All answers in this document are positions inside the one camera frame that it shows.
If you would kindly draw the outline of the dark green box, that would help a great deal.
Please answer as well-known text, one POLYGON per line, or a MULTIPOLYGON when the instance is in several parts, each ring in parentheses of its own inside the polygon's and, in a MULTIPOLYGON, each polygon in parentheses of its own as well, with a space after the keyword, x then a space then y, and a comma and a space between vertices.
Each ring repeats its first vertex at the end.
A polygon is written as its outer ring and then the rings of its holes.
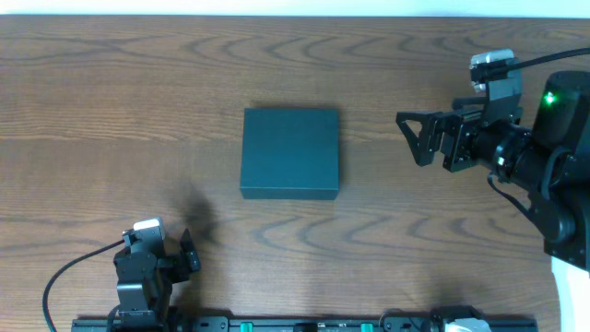
POLYGON ((334 200, 339 184, 338 110, 244 110, 243 198, 334 200))

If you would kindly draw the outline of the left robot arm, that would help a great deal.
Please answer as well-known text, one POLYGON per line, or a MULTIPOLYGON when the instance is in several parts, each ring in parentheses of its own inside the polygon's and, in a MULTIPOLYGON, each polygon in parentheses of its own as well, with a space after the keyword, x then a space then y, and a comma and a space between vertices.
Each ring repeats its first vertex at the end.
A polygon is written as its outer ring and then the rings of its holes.
POLYGON ((173 285, 201 268, 191 233, 184 230, 179 250, 167 254, 160 226, 123 233, 124 249, 113 263, 119 304, 107 317, 108 331, 174 331, 179 325, 170 308, 173 285))

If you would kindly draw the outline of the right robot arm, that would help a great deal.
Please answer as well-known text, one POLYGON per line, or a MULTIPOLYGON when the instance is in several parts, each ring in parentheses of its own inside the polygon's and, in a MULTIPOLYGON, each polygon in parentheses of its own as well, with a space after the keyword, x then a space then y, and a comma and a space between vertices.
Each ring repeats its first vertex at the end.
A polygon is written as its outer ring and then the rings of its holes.
POLYGON ((488 183, 526 191, 525 207, 507 195, 537 228, 560 301, 560 328, 589 328, 589 75, 560 71, 549 76, 531 127, 521 125, 522 76, 512 70, 472 77, 482 97, 454 100, 443 112, 401 112, 395 121, 419 166, 444 155, 449 172, 481 165, 488 183))

